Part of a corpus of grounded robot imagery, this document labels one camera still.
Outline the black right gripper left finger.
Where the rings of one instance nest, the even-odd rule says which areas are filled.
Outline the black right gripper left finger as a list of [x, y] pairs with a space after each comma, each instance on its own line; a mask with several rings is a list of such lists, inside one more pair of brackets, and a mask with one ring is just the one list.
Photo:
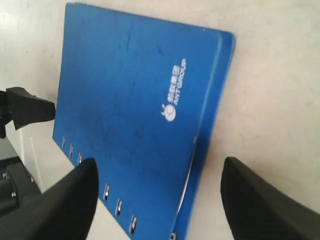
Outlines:
[[85, 159], [39, 198], [0, 219], [2, 240], [85, 240], [97, 208], [96, 161]]

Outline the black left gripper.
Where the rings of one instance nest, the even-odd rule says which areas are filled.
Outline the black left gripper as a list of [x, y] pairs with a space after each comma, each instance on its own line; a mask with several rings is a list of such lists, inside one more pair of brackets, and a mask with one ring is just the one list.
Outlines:
[[0, 91], [0, 139], [7, 136], [6, 125], [13, 120], [16, 130], [55, 119], [55, 104], [27, 92], [23, 87]]

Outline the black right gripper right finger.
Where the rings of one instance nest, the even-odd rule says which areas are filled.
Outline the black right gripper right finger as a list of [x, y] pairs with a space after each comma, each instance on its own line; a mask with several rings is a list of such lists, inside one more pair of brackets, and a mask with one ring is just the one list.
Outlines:
[[224, 161], [220, 194], [235, 240], [318, 240], [320, 215], [279, 191], [236, 157]]

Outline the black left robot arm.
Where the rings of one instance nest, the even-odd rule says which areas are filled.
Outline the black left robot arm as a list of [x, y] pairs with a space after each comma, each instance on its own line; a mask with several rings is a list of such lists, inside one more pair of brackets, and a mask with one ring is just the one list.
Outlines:
[[[0, 92], [0, 139], [6, 138], [6, 125], [19, 130], [27, 125], [49, 122], [56, 117], [55, 104], [10, 87]], [[19, 157], [0, 161], [0, 215], [4, 216], [41, 195], [41, 191]]]

